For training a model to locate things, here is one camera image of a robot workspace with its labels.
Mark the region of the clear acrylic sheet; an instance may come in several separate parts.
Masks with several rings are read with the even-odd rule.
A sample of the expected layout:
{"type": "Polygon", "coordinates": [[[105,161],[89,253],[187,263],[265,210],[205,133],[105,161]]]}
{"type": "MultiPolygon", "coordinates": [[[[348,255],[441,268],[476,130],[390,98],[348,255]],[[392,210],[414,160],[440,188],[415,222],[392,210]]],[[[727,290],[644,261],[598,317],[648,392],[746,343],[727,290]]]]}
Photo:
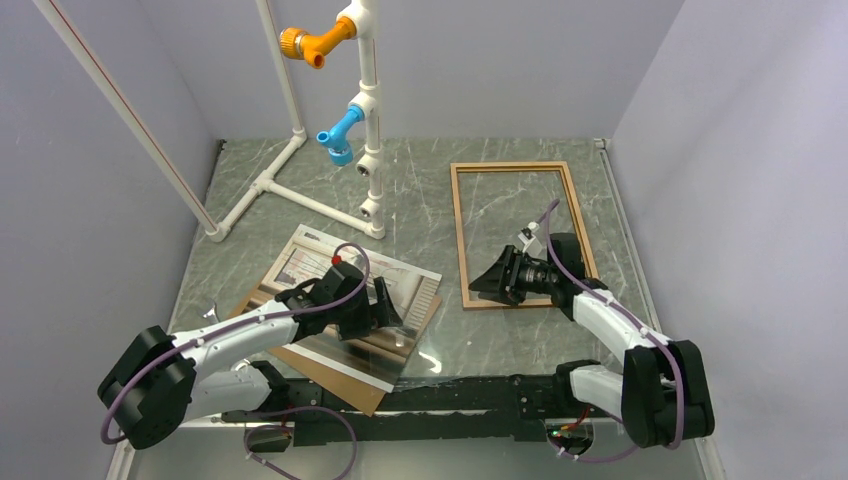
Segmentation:
{"type": "Polygon", "coordinates": [[[541,298],[520,307],[465,309],[448,294],[438,308],[415,306],[401,328],[341,341],[334,327],[274,356],[313,380],[334,374],[390,392],[403,379],[430,384],[449,378],[549,374],[572,360],[601,360],[600,341],[541,298]]]}

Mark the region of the glossy room photo print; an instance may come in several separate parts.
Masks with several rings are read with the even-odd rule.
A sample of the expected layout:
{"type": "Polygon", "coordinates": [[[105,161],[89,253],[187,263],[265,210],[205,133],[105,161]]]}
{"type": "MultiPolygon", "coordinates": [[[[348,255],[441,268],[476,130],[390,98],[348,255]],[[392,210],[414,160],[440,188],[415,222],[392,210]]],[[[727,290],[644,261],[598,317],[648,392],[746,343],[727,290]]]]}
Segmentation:
{"type": "Polygon", "coordinates": [[[282,252],[260,283],[260,290],[273,297],[281,291],[302,288],[306,295],[294,299],[297,308],[316,304],[314,295],[309,294],[311,286],[307,283],[321,280],[336,262],[347,262],[364,271],[370,265],[367,291],[371,302],[376,300],[373,279],[382,276],[388,286],[410,287],[417,292],[425,280],[438,283],[442,276],[438,273],[413,266],[403,261],[368,250],[365,255],[351,247],[339,249],[343,241],[311,227],[301,225],[287,242],[282,252]]]}

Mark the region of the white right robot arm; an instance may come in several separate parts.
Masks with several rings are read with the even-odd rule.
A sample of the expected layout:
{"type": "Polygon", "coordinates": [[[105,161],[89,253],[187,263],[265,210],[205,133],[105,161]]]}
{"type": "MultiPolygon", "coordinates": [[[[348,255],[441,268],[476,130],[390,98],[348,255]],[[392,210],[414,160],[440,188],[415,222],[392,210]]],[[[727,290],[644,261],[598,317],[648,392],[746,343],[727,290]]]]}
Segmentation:
{"type": "Polygon", "coordinates": [[[468,288],[514,307],[530,293],[544,295],[621,363],[621,372],[594,360],[558,365],[550,391],[555,409],[574,415],[585,406],[599,408],[620,420],[640,448],[710,436],[715,418],[700,349],[648,327],[589,277],[575,234],[554,233],[550,241],[545,259],[505,246],[468,288]]]}

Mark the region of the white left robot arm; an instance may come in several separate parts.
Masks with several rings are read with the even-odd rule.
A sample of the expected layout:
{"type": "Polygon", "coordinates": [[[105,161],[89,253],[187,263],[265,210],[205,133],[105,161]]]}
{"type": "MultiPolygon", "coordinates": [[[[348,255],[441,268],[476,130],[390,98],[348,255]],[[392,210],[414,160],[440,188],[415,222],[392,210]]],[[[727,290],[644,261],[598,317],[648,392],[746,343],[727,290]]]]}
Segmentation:
{"type": "Polygon", "coordinates": [[[107,409],[102,441],[127,440],[146,449],[200,417],[233,411],[264,420],[279,417],[290,403],[283,375],[267,361],[240,369],[235,363],[330,325],[343,340],[401,326],[385,280],[372,281],[376,298],[371,300],[365,278],[365,272],[337,259],[323,277],[283,290],[230,320],[172,335],[159,326],[143,330],[97,389],[107,409]]]}

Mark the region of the wooden picture frame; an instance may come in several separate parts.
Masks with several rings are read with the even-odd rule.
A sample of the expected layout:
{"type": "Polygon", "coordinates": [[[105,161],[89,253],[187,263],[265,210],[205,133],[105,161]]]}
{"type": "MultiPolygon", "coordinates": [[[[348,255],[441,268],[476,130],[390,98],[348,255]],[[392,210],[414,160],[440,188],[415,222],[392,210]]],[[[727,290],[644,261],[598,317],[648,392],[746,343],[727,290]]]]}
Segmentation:
{"type": "Polygon", "coordinates": [[[488,173],[521,173],[521,172],[555,172],[559,175],[562,187],[567,198],[574,230],[580,241],[582,259],[588,274],[593,277],[599,276],[599,271],[590,244],[586,224],[582,215],[579,197],[569,166],[563,161],[535,161],[535,162],[481,162],[481,163],[451,163],[450,180],[452,188],[452,201],[454,209],[454,220],[457,239],[457,253],[459,264],[460,292],[462,307],[464,310],[488,310],[502,309],[505,305],[489,300],[475,300],[471,298],[468,288],[470,283],[466,255],[466,243],[464,238],[464,222],[462,218],[460,174],[488,174],[488,173]]]}

